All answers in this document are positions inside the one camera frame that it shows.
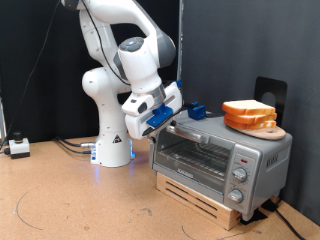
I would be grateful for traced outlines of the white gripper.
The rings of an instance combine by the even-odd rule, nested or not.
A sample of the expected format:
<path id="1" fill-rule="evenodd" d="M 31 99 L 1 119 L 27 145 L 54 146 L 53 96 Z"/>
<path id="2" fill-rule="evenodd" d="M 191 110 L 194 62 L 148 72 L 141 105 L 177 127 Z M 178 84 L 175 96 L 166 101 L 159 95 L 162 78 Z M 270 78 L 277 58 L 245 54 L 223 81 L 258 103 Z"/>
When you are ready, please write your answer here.
<path id="1" fill-rule="evenodd" d="M 133 83 L 132 93 L 122 105 L 129 134 L 141 139 L 153 134 L 182 107 L 182 94 L 176 82 L 167 87 L 161 83 Z M 176 126 L 175 120 L 170 126 Z"/>

